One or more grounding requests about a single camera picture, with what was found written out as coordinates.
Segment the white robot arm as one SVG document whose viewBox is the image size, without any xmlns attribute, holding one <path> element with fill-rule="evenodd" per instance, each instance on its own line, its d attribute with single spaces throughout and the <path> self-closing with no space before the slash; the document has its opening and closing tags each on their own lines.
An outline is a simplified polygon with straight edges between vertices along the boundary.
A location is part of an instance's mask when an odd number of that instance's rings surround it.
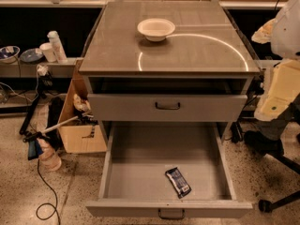
<svg viewBox="0 0 300 225">
<path fill-rule="evenodd" d="M 275 19 L 261 26 L 252 41 L 271 45 L 283 60 L 265 73 L 264 93 L 254 116 L 277 119 L 300 94 L 300 0 L 289 0 Z"/>
</svg>

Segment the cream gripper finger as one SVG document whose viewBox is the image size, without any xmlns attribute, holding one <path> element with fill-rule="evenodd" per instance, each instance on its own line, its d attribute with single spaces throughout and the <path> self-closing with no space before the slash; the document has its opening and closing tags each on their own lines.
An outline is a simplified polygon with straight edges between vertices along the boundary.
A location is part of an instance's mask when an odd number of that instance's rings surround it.
<svg viewBox="0 0 300 225">
<path fill-rule="evenodd" d="M 277 119 L 300 94 L 300 62 L 283 60 L 265 71 L 264 93 L 254 117 L 261 121 Z"/>
<path fill-rule="evenodd" d="M 275 24 L 275 19 L 272 19 L 268 22 L 266 22 L 264 25 L 262 25 L 251 37 L 251 40 L 260 43 L 265 44 L 271 41 L 271 37 L 273 34 L 273 28 Z"/>
</svg>

